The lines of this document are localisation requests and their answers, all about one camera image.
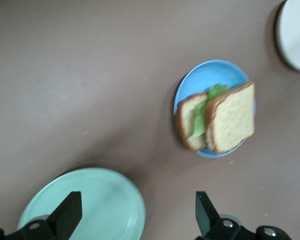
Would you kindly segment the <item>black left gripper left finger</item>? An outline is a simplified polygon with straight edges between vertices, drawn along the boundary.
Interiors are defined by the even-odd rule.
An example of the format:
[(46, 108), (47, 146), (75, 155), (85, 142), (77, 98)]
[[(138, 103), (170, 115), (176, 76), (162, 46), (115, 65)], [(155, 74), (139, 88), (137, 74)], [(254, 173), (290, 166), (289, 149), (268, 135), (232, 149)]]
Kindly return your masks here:
[(0, 228), (0, 240), (68, 240), (81, 219), (82, 195), (72, 191), (47, 219), (30, 221), (9, 235)]

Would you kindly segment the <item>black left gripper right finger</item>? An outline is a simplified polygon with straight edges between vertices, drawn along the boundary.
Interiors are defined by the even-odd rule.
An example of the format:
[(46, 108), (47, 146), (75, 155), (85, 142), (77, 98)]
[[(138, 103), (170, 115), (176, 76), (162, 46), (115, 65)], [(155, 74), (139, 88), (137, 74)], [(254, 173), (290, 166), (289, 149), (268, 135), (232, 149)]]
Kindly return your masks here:
[(222, 218), (205, 191), (196, 192), (195, 218), (201, 232), (198, 240), (290, 240), (282, 229), (262, 225), (256, 232), (247, 230), (237, 221)]

